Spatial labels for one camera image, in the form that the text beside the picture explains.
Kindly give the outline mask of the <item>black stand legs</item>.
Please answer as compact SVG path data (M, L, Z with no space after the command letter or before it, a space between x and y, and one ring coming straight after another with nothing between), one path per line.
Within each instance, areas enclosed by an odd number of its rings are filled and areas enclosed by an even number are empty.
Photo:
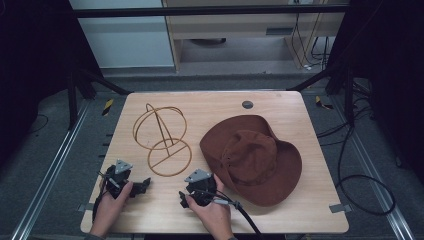
M76 90L79 90L84 99L94 99L97 92L94 89L92 82L99 83L119 95L130 94L130 91L125 90L107 81L103 76L92 73L86 69L75 68L74 70L71 70L67 76L69 130L76 125L78 120Z
M354 126L353 112L353 68L349 64L336 63L325 70L315 74L308 80L288 88L288 91L303 91L308 86L313 85L319 80L329 77L330 80L325 87L325 91L332 95L344 88L344 116L350 126Z

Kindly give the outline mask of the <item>aluminium floor rail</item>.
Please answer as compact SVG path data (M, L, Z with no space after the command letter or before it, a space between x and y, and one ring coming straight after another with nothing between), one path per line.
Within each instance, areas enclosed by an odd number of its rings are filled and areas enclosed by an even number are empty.
M50 164L43 180L41 181L34 197L32 198L25 214L19 221L13 231L10 240L27 240L34 224L36 223L41 210L51 192L53 185L65 163L67 156L73 146L73 143L81 129L81 126L87 116L87 111L91 105L90 100L83 100L80 109L77 112L77 120L64 137L52 163Z
M393 191L389 189L375 165L372 163L371 157L363 141L360 139L359 134L354 127L348 126L347 131L348 134L343 140L343 143L350 140L353 144L354 151L363 170L363 174L360 175L360 178L367 179L370 182L374 195L384 212L384 216L388 219L396 238L398 240L416 240L415 235L398 207Z

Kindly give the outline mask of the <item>black curtain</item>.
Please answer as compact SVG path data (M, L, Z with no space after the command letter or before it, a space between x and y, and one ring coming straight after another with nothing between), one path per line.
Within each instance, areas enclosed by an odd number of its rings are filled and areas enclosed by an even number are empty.
M101 70L69 0L0 0L0 169L67 76Z
M401 162L424 184L424 0L349 0L330 61L350 41L353 75Z

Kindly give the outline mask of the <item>yellow black tape strip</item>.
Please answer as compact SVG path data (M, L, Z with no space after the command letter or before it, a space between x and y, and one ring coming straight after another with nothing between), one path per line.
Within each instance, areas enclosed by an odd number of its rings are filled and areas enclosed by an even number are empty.
M114 102L114 99L108 99L106 101L105 106L104 106L103 111L102 111L102 114L101 114L102 116L108 115L108 113L109 113L109 111L110 111L110 109L113 105L113 102Z
M329 96L316 96L315 104L318 107L322 107L324 109L328 109L328 110L333 109L333 104Z

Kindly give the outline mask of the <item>gold wire hat stand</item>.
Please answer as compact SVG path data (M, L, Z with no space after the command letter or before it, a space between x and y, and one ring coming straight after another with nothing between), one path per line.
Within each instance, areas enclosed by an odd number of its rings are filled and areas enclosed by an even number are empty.
M175 106L154 107L147 103L146 111L134 122L132 135L146 151L149 169L161 177L173 177L191 164L193 153L185 136L188 121Z

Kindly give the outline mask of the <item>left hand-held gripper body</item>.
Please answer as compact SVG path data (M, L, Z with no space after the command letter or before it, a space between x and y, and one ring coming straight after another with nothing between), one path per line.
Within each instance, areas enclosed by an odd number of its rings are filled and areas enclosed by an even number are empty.
M115 164L112 164L105 173L101 173L106 190L117 198L122 192L124 186L128 182L129 175L133 165L121 159L117 159Z

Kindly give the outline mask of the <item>brown cowboy hat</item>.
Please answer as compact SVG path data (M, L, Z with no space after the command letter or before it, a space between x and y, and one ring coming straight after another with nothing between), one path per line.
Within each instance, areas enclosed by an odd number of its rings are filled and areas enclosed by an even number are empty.
M298 149L279 140L258 115L239 115L219 122L201 139L200 149L224 185L260 207L285 200L302 172Z

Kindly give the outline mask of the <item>black horizontal frame bar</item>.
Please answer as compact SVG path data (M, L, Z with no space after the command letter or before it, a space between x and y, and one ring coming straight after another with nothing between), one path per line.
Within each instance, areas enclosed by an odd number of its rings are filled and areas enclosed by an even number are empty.
M297 13L340 13L350 9L349 4L306 4L306 5L244 5L244 6L195 6L125 9L84 9L67 11L77 18L108 17L154 17L154 16L202 16L238 14L297 14Z

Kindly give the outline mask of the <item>light wooden desk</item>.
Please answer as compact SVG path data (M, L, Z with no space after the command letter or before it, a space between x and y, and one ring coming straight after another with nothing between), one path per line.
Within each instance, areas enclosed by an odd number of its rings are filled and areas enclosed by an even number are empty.
M165 7L346 4L349 0L161 0ZM189 39L232 37L282 37L297 67L307 64L307 56L318 37L338 34L342 13L253 14L168 16L166 23L173 60L180 66L182 46Z

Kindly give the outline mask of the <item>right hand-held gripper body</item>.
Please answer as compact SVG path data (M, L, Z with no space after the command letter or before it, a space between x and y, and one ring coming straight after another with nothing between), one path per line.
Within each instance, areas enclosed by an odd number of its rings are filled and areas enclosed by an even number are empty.
M207 206L217 192L216 181L212 173L196 169L185 178L186 190L199 206Z

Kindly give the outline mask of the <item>person's left hand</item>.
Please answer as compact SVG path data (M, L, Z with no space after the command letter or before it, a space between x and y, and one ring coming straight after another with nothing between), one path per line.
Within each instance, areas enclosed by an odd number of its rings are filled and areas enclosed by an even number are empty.
M129 181L117 198L109 192L104 192L97 207L95 220L88 234L106 239L109 230L118 220L132 190L133 183Z

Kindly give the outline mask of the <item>person's right hand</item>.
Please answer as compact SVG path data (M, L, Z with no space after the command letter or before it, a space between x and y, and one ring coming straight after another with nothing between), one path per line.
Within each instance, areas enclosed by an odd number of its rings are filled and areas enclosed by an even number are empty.
M214 240L234 236L231 227L231 209L228 205L218 204L213 200L207 206L202 207L189 195L186 195L186 200L189 209L197 215Z

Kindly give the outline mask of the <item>white cabinet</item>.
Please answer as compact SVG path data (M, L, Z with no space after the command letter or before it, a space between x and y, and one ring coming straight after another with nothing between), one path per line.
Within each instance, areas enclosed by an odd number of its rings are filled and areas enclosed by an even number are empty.
M69 0L74 10L162 7L161 0ZM79 18L102 69L173 67L164 17Z

